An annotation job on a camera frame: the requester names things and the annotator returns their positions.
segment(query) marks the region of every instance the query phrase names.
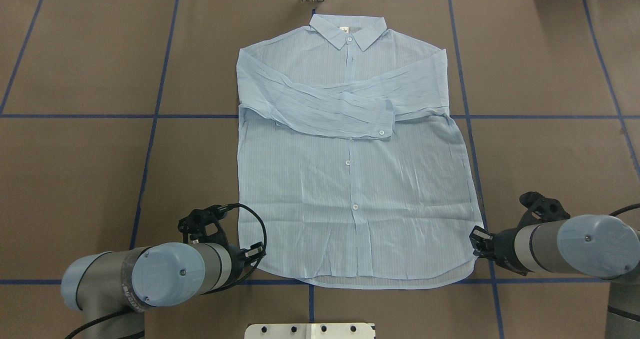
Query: shirt placket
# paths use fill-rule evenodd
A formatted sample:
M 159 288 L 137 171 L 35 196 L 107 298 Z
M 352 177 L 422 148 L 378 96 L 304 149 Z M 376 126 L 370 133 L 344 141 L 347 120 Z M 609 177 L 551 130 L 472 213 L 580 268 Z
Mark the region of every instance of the shirt placket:
M 360 48 L 355 42 L 352 35 L 346 37 L 347 59 L 345 68 L 345 82 L 351 82 L 355 79 L 355 58 L 359 54 Z M 359 276 L 372 276 L 373 263 L 371 258 L 371 234 L 369 223 L 362 214 L 366 211 L 363 207 L 362 197 L 362 165 L 361 157 L 358 153 L 358 142 L 354 139 L 348 140 L 349 157 L 345 161 L 345 165 L 349 168 L 349 187 L 351 198 L 351 216 L 356 228 L 356 259 L 357 274 Z

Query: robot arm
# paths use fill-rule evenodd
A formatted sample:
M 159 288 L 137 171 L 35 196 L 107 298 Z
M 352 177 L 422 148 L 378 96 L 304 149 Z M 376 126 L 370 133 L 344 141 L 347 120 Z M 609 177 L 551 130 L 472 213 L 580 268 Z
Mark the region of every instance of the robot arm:
M 640 232 L 612 215 L 571 218 L 558 200 L 530 191 L 517 227 L 498 234 L 474 227 L 474 254 L 519 275 L 583 274 L 610 282 L 606 339 L 640 338 Z
M 230 244 L 220 225 L 226 213 L 238 207 L 251 212 L 263 229 L 263 241 L 249 249 Z M 206 226 L 212 224 L 217 232 L 208 235 Z M 86 324 L 67 338 L 82 331 L 85 339 L 142 338 L 144 311 L 229 289 L 249 277 L 266 254 L 265 225 L 242 204 L 195 209 L 179 221 L 178 230 L 183 243 L 103 252 L 74 261 L 62 276 L 61 293 L 67 307 L 83 312 Z

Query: light blue shirt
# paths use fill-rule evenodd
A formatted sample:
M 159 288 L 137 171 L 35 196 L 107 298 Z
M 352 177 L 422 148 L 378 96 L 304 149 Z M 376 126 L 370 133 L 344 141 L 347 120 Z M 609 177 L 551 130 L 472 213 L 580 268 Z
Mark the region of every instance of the light blue shirt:
M 261 269 L 323 287 L 426 289 L 473 270 L 482 225 L 443 49 L 381 17 L 314 15 L 240 50 L 240 202 Z M 241 213 L 240 245 L 261 240 Z

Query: shirt collar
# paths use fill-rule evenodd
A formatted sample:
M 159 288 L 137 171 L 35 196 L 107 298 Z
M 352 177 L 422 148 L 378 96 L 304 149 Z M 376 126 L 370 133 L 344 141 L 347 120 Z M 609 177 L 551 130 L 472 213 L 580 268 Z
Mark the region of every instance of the shirt collar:
M 367 50 L 387 30 L 387 23 L 383 17 L 345 15 L 313 14 L 309 26 L 338 50 L 345 46 L 345 40 L 350 35 L 355 39 L 362 52 Z M 359 27 L 361 29 L 348 34 L 339 27 Z

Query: striped shirt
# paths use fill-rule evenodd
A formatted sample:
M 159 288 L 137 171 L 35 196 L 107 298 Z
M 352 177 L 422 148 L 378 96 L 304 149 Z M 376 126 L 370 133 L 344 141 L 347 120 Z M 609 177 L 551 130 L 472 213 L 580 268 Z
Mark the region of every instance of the striped shirt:
M 384 18 L 318 15 L 240 50 L 240 202 L 261 269 L 322 287 L 427 289 L 473 271 L 482 225 L 446 51 Z M 241 213 L 240 245 L 261 240 Z

